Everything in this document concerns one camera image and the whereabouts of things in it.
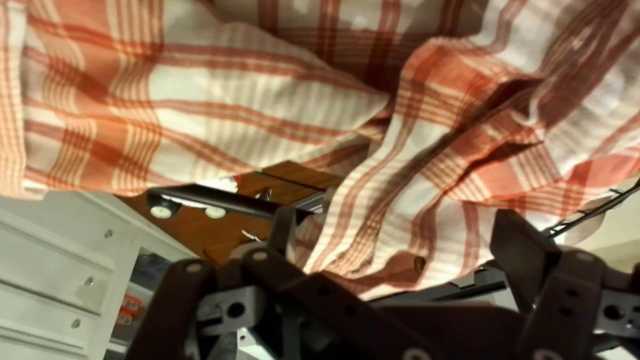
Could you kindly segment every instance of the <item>metal rod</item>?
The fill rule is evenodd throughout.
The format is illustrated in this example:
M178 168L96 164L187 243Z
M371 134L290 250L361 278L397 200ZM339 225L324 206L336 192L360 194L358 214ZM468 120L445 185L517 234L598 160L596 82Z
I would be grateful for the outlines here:
M204 187L196 187L196 185L178 187L178 188L156 188L149 192L180 199L180 200L199 202L199 204L208 204L208 206L218 206L218 209L242 212L242 214L255 216L255 218L266 218L266 220L274 220L275 210L280 209L280 204L275 204L275 202L263 202L259 199L221 192L216 188L204 188ZM309 212L306 212L306 210L299 210L299 209L296 210L298 220L306 218L307 214Z

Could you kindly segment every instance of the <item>white panel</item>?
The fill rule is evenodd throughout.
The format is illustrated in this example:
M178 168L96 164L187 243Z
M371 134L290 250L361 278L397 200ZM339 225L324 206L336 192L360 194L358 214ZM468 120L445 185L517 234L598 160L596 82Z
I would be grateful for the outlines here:
M43 239L0 225L0 280L100 313L110 271Z
M19 202L0 199L0 222L22 229L42 239L58 237L79 245L81 250L112 258L112 248L122 247L117 231L129 225L104 209L90 204L77 194L47 194L42 202Z
M83 357L0 336L0 358L4 360L73 360Z
M0 284L0 328L8 332L81 351L87 347L96 321L76 309Z
M90 202L96 212L100 210L102 216L126 220L128 231L134 234L131 240L137 247L148 248L170 262L178 262L181 258L196 258L194 253L183 248L178 240L170 239L165 232L156 229L152 222L141 218L137 212L128 209L117 199L104 196L104 194L86 194L86 192L81 192L79 199L83 199L83 202Z

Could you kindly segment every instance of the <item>screw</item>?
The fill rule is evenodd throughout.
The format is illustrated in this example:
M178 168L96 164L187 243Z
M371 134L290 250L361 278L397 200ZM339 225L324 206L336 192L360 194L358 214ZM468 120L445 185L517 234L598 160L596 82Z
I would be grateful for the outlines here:
M593 256L583 254L583 253L578 253L575 258L579 258L581 262L592 262L593 261Z
M431 357L428 357L422 349L407 349L402 355L402 360L430 360Z
M187 273L199 273L199 271L202 271L202 264L197 264L197 262L187 264L185 271L187 271Z
M534 360L562 360L562 357L553 351L548 351L548 349L537 349L534 353Z
M266 253L254 253L254 256L252 256L252 261L255 261L255 262L263 262L266 258L267 258Z

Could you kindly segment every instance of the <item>screw hole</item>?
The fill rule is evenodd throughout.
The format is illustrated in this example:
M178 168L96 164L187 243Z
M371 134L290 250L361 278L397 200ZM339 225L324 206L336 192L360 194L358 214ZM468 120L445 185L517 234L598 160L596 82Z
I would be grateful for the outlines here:
M617 321L624 318L624 315L620 313L620 309L613 306L613 305L609 305L609 306L604 309L604 317L605 317L608 321L613 321L613 323L617 323Z
M563 318L571 318L571 317L573 317L573 313L571 313L569 309L566 309L566 306L559 306L559 315L562 315Z
M225 309L225 317L229 318L239 318L244 315L244 305L233 302L232 306Z
M638 331L640 326L638 326L634 321L627 321L627 323L626 323L626 328L627 328L627 331Z
M263 262L266 258L267 258L266 253L254 253L254 256L252 256L254 262Z

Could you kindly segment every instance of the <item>checkered tablecloth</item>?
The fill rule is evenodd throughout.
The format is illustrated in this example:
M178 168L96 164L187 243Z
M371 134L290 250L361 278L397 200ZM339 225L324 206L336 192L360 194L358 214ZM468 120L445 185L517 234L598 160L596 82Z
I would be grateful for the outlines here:
M361 299L640 173L634 0L4 0L0 192L348 175L290 258Z

